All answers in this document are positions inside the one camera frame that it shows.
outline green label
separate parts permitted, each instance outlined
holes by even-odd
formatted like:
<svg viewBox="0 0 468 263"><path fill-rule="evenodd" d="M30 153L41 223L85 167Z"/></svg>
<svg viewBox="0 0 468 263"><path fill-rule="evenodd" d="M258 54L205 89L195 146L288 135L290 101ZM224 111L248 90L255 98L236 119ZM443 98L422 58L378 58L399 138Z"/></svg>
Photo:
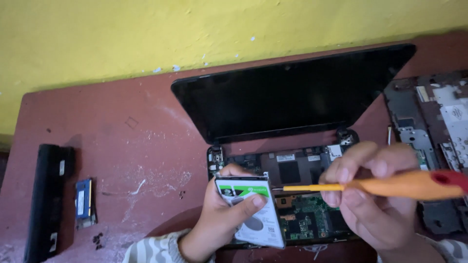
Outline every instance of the green label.
<svg viewBox="0 0 468 263"><path fill-rule="evenodd" d="M245 196L251 192L257 193L266 197L270 197L268 195L268 189L264 186L234 186L234 191L237 193L239 191L242 191L242 193L239 194L239 196Z"/></svg>

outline table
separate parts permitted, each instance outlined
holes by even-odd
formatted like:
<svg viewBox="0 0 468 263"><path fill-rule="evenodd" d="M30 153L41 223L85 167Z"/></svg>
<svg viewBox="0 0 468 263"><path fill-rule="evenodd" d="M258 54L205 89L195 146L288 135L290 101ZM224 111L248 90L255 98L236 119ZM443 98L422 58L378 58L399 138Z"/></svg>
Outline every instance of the table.
<svg viewBox="0 0 468 263"><path fill-rule="evenodd" d="M397 78L468 68L467 33L422 37L412 42L418 46L418 52ZM0 262L22 261L39 144L73 146L78 153L77 175L65 189L67 216L60 236L64 241L59 245L63 252L49 262L120 262L133 242L149 234L191 227L200 213L207 184L208 145L172 95L172 81L342 51L26 94L0 191ZM387 109L380 96L352 128L361 140L384 145L388 124ZM226 145L226 150L228 154L244 154L321 145L331 143L333 134L329 131L240 142ZM75 231L73 184L88 177L97 182L99 223ZM92 239L99 233L103 233L104 248L96 250ZM301 247L218 253L220 262L288 262L292 255L296 261L310 262L315 253ZM362 241L337 243L320 252L317 262L352 261L358 256L375 262L376 254Z"/></svg>

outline wall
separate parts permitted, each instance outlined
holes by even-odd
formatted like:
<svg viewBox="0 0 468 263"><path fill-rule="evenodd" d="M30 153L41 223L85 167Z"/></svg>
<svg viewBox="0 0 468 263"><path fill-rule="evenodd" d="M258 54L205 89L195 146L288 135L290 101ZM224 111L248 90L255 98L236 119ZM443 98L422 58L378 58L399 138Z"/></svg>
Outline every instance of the wall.
<svg viewBox="0 0 468 263"><path fill-rule="evenodd" d="M0 0L0 142L24 93L468 27L466 0Z"/></svg>

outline screwdriver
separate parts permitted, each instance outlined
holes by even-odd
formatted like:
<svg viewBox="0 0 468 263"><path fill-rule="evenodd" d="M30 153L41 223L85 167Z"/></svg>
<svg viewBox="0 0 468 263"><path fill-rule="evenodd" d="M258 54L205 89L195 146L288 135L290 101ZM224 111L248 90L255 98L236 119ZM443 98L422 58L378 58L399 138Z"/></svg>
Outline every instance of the screwdriver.
<svg viewBox="0 0 468 263"><path fill-rule="evenodd" d="M383 197L408 197L422 201L462 197L468 193L468 177L451 170L409 171L384 179L355 179L346 184L284 186L283 191L343 191L356 188Z"/></svg>

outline laptop screen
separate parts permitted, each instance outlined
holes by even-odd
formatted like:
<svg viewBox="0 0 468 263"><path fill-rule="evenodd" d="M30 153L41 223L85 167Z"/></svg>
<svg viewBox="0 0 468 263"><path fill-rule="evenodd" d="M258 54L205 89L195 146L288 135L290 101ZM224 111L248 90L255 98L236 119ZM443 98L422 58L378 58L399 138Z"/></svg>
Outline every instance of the laptop screen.
<svg viewBox="0 0 468 263"><path fill-rule="evenodd" d="M351 126L413 56L412 44L176 80L209 144Z"/></svg>

